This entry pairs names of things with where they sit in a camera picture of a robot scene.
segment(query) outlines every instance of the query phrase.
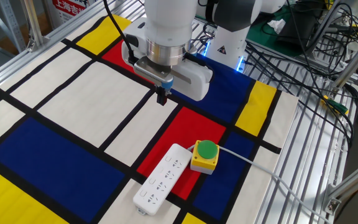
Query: blue rectangle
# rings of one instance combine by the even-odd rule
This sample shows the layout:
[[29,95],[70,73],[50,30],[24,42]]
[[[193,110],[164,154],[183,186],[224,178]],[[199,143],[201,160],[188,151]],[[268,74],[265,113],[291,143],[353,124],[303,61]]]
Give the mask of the blue rectangle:
[[209,84],[209,90],[204,99],[194,101],[175,90],[172,90],[172,93],[217,118],[228,123],[232,122],[234,115],[244,102],[248,87],[255,80],[211,59],[201,55],[198,57],[214,70],[214,80]]
[[[254,143],[231,133],[224,147],[248,158]],[[193,205],[220,220],[245,165],[246,161],[220,151],[218,164],[212,175],[205,179]]]
[[86,222],[124,177],[32,118],[0,145],[0,162]]

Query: white cable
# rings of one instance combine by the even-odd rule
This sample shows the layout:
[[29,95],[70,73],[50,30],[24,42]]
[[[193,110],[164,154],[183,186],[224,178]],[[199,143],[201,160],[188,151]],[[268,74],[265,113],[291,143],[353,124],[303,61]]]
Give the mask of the white cable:
[[276,174],[274,174],[274,173],[271,172],[270,170],[268,170],[268,169],[262,167],[261,165],[259,165],[259,164],[257,164],[257,163],[254,163],[254,162],[250,161],[249,159],[238,155],[238,154],[235,153],[235,152],[232,152],[232,151],[230,151],[230,150],[228,150],[228,149],[225,149],[225,148],[223,148],[222,146],[219,146],[219,148],[222,149],[223,151],[226,151],[226,152],[232,154],[233,156],[237,156],[238,158],[240,158],[240,159],[242,159],[242,160],[244,160],[244,161],[250,163],[250,164],[253,165],[253,166],[258,167],[259,169],[265,171],[266,173],[270,174],[272,177],[274,177],[274,178],[276,178],[277,180],[279,180],[279,181],[285,186],[285,188],[287,188],[287,190],[292,194],[292,196],[294,196],[294,198],[295,198],[297,201],[299,201],[299,203],[300,203],[302,206],[304,206],[307,210],[311,211],[311,212],[312,212],[313,214],[315,214],[316,216],[320,217],[320,218],[321,218],[322,220],[324,220],[326,223],[332,224],[328,219],[326,219],[325,217],[323,217],[322,215],[320,215],[319,213],[317,213],[317,212],[314,211],[313,209],[309,208],[305,203],[303,203],[302,200],[301,200],[300,198],[298,198],[298,196],[296,196],[296,194],[291,190],[291,188],[290,188],[290,187],[284,182],[284,180],[281,179],[279,176],[277,176]]

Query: red square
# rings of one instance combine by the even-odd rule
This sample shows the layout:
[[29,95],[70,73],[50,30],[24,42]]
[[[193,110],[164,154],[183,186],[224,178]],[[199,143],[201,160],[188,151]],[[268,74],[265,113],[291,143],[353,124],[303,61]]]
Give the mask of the red square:
[[[197,140],[210,140],[217,144],[225,130],[220,124],[188,108],[182,108],[137,171],[148,177],[172,144],[177,143],[184,148],[194,145]],[[188,166],[173,186],[172,192],[186,200],[199,176],[199,172],[190,170]]]

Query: yellow rectangle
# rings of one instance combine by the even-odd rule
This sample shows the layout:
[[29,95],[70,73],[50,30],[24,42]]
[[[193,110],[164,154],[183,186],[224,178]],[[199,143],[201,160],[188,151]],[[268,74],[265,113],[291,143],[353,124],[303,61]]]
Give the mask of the yellow rectangle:
[[0,175],[0,224],[7,223],[67,222]]
[[[129,26],[129,24],[131,24],[131,21],[125,18],[116,15],[113,15],[113,17],[118,23],[118,26],[121,28],[121,30],[124,30],[127,26]],[[89,50],[95,55],[98,55],[106,47],[113,43],[118,37],[118,30],[116,29],[110,18],[106,17],[95,30],[93,30],[92,32],[84,36],[80,41],[78,41],[77,45],[85,48],[86,50]]]
[[205,224],[205,222],[199,220],[194,215],[187,213],[185,219],[181,224]]
[[249,95],[248,103],[242,110],[236,126],[253,136],[258,136],[266,120],[267,112],[270,104],[272,104],[276,90],[271,86],[256,81]]

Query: red sign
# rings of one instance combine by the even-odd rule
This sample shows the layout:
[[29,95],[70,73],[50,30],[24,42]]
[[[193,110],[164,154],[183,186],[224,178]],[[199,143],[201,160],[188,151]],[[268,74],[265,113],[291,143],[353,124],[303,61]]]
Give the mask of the red sign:
[[84,6],[73,3],[70,0],[52,0],[53,5],[60,11],[63,11],[72,16],[77,15],[85,9]]

